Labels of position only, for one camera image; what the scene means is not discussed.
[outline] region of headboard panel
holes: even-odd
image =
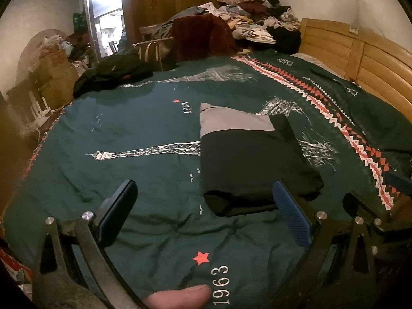
[[[300,52],[319,59],[347,80],[393,105],[412,122],[412,54],[372,30],[303,19]]]

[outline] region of silver bolt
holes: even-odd
[[[361,218],[360,216],[356,216],[355,217],[355,223],[358,225],[362,225],[363,224],[363,218]]]
[[[83,220],[90,220],[92,217],[94,216],[94,214],[91,211],[86,211],[83,215],[82,215],[82,219]]]
[[[50,216],[48,218],[46,218],[46,224],[47,225],[52,225],[54,222],[54,217]]]
[[[328,214],[327,214],[326,212],[324,212],[324,211],[318,211],[318,212],[316,213],[316,217],[317,217],[318,219],[320,219],[320,220],[326,220],[327,217],[328,217]]]

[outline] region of black folded clothing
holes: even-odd
[[[284,115],[254,115],[201,107],[201,186],[218,216],[272,210],[272,186],[282,180],[308,200],[324,186],[302,154]]]

